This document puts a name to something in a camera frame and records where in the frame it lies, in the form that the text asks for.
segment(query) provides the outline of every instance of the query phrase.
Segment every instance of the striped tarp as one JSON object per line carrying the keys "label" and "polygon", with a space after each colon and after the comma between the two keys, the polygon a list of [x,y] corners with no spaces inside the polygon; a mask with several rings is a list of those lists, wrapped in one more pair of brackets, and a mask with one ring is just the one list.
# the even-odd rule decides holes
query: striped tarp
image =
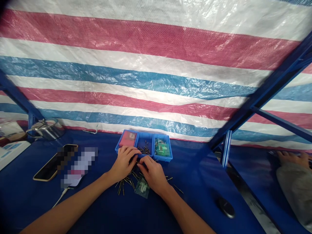
{"label": "striped tarp", "polygon": [[[312,30],[312,0],[13,1],[0,68],[69,129],[209,141]],[[312,66],[264,110],[312,129]],[[3,115],[27,116],[5,95]],[[253,116],[233,144],[309,151]]]}

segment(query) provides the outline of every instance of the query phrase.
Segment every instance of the pot lid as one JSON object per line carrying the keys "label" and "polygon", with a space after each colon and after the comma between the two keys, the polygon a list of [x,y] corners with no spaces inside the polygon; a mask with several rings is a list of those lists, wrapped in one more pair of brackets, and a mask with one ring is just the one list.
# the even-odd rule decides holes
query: pot lid
{"label": "pot lid", "polygon": [[41,119],[32,126],[33,131],[42,131],[53,127],[58,122],[57,119]]}

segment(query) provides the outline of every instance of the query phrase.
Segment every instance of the black mouse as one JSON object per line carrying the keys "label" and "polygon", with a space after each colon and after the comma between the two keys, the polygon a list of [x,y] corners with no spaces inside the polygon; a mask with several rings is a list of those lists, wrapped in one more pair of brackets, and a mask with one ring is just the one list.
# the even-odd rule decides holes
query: black mouse
{"label": "black mouse", "polygon": [[235,217],[235,210],[231,203],[225,200],[223,197],[218,198],[219,208],[229,218]]}

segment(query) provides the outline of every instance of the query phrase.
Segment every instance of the cable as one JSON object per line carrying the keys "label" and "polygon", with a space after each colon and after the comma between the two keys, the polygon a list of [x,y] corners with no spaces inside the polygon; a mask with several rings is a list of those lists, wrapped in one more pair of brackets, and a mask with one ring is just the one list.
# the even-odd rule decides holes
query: cable
{"label": "cable", "polygon": [[52,208],[54,208],[57,204],[58,204],[58,202],[62,199],[62,197],[65,195],[65,193],[67,192],[67,190],[68,190],[68,188],[65,188],[64,189],[64,191],[62,192],[62,195],[60,196],[60,198],[58,199],[58,201],[55,203],[55,205],[52,207]]}

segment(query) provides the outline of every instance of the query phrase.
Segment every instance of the pot handle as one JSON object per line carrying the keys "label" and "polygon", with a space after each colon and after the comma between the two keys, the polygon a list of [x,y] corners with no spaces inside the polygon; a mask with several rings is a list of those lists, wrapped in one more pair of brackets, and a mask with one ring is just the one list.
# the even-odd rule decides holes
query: pot handle
{"label": "pot handle", "polygon": [[31,137],[33,137],[33,138],[42,138],[42,136],[33,136],[33,135],[31,135],[30,133],[28,133],[29,131],[32,131],[32,129],[28,129],[27,131],[26,131],[26,133],[27,133],[27,135],[29,135],[29,136],[31,136]]}

